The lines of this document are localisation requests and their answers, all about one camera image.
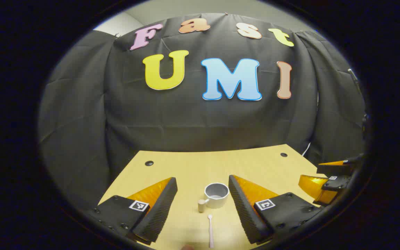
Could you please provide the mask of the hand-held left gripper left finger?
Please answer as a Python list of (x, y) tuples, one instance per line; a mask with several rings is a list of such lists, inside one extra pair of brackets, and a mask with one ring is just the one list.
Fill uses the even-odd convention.
[(113, 195), (92, 209), (92, 220), (120, 237), (156, 242), (178, 191), (176, 178), (157, 182), (128, 197)]

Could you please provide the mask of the white cup with wooden handle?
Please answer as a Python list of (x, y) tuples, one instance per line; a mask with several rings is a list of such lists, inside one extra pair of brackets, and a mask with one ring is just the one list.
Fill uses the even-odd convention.
[(210, 183), (204, 188), (203, 198), (198, 200), (198, 212), (203, 213), (207, 208), (219, 209), (227, 201), (229, 188), (223, 183)]

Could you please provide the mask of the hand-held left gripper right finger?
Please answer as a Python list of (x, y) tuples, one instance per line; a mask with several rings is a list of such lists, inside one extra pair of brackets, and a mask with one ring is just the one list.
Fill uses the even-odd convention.
[(283, 240), (322, 210), (292, 192), (278, 195), (236, 175), (229, 175), (228, 187), (249, 242), (258, 245)]

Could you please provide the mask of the light wooden desktop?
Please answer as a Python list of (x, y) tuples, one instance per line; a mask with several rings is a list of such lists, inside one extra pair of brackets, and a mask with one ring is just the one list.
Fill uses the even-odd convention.
[[(307, 202), (313, 198), (298, 185), (301, 175), (324, 177), (316, 166), (287, 144), (264, 148), (214, 152), (140, 151), (125, 166), (100, 203), (113, 195), (128, 197), (157, 182), (175, 177), (178, 191), (157, 241), (156, 250), (251, 250), (232, 197), (219, 209), (198, 212), (198, 200), (210, 183), (228, 184), (237, 175), (276, 194), (292, 192)], [(209, 220), (212, 215), (214, 248), (209, 248)]]

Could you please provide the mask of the thin metal rod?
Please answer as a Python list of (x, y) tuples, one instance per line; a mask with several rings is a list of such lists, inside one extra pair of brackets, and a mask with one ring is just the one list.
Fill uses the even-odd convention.
[(349, 68), (348, 69), (348, 73), (350, 74), (351, 78), (353, 79), (353, 82), (354, 82), (355, 86), (357, 87), (358, 92), (360, 93), (360, 95), (362, 95), (362, 89), (360, 87), (360, 81), (357, 78), (357, 76), (355, 75), (354, 71), (351, 68)]

